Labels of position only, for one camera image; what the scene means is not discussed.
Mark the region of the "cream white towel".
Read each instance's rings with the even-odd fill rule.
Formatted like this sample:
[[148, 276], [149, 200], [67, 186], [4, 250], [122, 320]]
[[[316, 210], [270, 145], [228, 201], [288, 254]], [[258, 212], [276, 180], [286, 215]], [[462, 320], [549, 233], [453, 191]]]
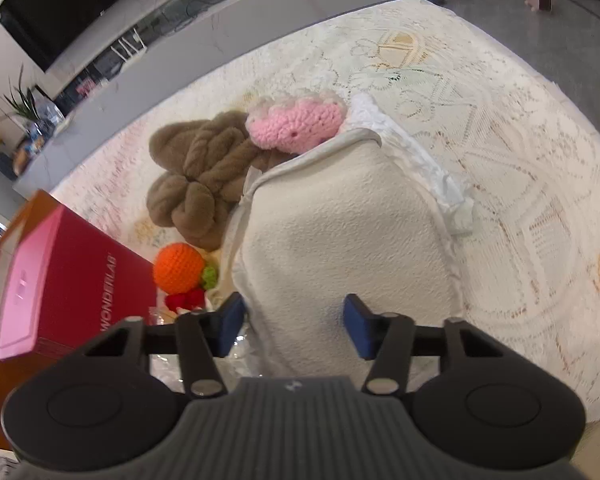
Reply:
[[433, 326], [463, 302], [436, 200], [368, 129], [248, 174], [224, 234], [220, 286], [245, 300], [257, 374], [356, 384], [368, 364], [344, 328], [344, 298]]

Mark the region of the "brown plush scarf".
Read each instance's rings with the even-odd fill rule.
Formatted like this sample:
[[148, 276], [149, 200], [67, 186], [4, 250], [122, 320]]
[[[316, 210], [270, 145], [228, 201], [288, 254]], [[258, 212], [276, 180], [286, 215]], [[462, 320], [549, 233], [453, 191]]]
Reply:
[[188, 244], [207, 252], [221, 247], [248, 171], [265, 172], [291, 159], [258, 148], [246, 119], [246, 113], [230, 110], [212, 119], [174, 122], [151, 136], [149, 155], [164, 170], [146, 198], [156, 226], [176, 229]]

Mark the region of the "red crochet toy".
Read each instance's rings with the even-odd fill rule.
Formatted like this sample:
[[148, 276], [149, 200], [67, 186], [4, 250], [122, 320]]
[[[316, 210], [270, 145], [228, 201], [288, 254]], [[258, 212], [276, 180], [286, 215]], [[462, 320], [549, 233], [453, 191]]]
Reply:
[[196, 286], [189, 289], [188, 292], [166, 295], [164, 303], [174, 313], [204, 311], [206, 310], [206, 294], [200, 286]]

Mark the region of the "orange crochet carrot toy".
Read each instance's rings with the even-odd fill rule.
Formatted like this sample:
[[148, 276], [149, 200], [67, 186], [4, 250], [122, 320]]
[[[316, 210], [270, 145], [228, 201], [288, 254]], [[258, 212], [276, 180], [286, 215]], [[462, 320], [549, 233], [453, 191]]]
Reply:
[[200, 287], [215, 288], [219, 273], [197, 249], [185, 243], [163, 247], [156, 255], [152, 276], [158, 289], [169, 295]]

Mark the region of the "white frilly cloth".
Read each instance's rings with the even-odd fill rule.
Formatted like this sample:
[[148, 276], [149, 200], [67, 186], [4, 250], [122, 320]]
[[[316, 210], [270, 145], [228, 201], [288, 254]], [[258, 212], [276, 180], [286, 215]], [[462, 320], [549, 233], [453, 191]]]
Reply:
[[357, 128], [375, 131], [382, 150], [436, 201], [452, 235], [474, 230], [475, 201], [465, 177], [445, 169], [411, 133], [403, 129], [368, 93], [352, 96], [341, 132]]

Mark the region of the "red box lid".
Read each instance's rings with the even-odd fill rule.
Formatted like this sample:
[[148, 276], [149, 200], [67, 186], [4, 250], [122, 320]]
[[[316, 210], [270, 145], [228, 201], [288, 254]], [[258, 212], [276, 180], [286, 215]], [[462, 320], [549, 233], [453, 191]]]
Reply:
[[18, 246], [0, 318], [0, 361], [57, 360], [157, 302], [152, 264], [60, 206]]

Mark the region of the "lace tablecloth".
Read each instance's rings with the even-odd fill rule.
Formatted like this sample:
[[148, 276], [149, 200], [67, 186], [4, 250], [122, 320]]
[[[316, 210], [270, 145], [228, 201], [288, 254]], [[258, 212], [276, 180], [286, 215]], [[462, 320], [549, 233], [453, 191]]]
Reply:
[[178, 239], [145, 205], [160, 127], [264, 96], [368, 93], [475, 201], [452, 235], [471, 322], [560, 379], [600, 419], [600, 135], [513, 53], [449, 10], [396, 0], [247, 53], [120, 131], [54, 196], [146, 258]]

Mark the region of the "pink crochet toy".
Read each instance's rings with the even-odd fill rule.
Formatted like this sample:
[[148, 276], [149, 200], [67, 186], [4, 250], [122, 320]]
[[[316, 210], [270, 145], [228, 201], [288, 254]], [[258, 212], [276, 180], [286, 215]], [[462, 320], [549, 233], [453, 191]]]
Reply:
[[299, 155], [336, 136], [347, 112], [330, 90], [264, 96], [251, 107], [246, 128], [259, 148]]

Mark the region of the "green plant in vase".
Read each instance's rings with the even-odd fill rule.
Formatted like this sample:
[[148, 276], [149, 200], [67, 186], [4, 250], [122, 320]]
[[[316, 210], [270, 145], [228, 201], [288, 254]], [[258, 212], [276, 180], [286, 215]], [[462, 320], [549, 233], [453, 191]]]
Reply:
[[8, 117], [19, 117], [27, 127], [27, 136], [31, 141], [47, 141], [64, 122], [65, 115], [38, 85], [25, 87], [22, 83], [23, 67], [20, 67], [16, 84], [9, 84], [9, 94], [5, 101], [12, 108]]

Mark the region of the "white wifi router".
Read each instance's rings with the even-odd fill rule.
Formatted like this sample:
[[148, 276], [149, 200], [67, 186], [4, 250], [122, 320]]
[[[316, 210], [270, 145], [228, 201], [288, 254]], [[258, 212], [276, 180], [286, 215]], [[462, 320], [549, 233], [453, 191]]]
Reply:
[[109, 49], [114, 52], [116, 57], [120, 58], [123, 63], [126, 63], [134, 61], [139, 56], [142, 56], [146, 52], [147, 46], [137, 28], [133, 27], [120, 36]]

